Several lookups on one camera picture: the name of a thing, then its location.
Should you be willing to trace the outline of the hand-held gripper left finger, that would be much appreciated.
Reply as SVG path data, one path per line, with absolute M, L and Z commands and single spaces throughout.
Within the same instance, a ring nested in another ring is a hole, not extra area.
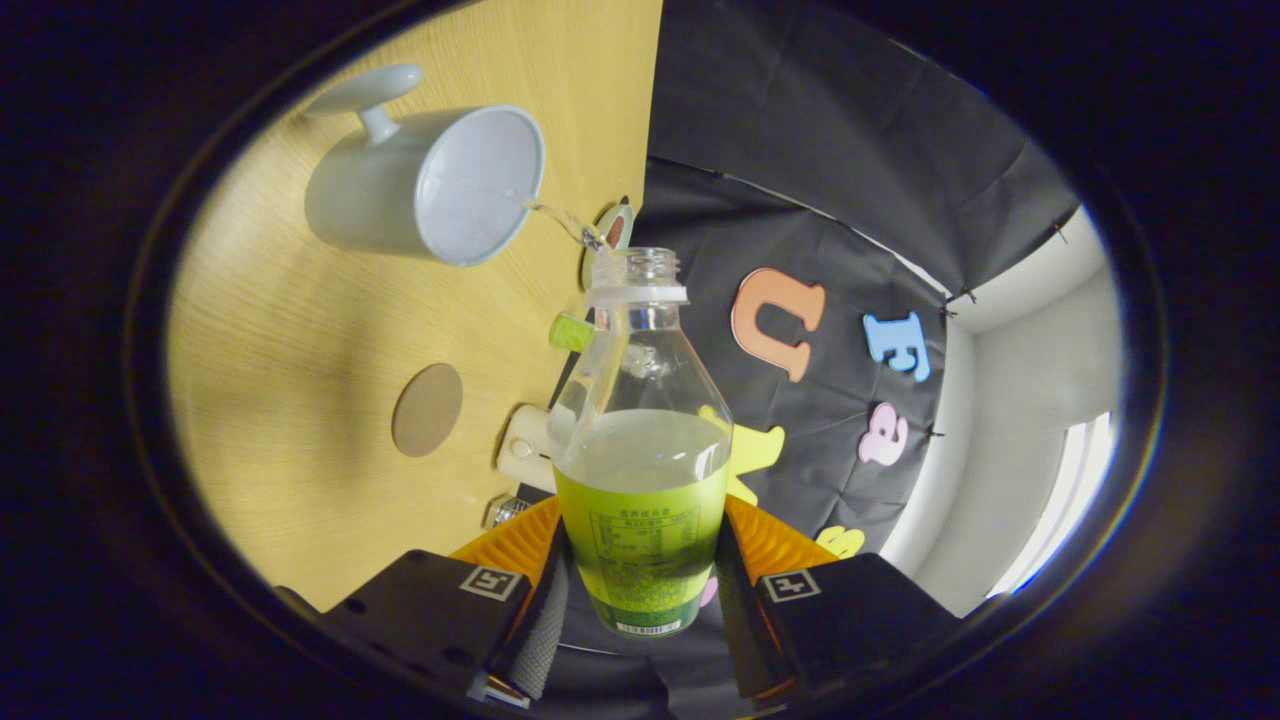
M 526 710 L 561 642 L 571 552 L 549 496 L 449 555 L 410 550 L 328 611 L 276 594 L 343 646 L 448 700 Z

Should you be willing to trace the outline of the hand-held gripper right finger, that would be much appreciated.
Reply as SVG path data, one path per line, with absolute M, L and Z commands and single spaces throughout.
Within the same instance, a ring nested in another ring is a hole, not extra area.
M 735 680 L 754 701 L 868 685 L 925 657 L 961 624 L 881 556 L 840 559 L 733 496 L 716 575 Z

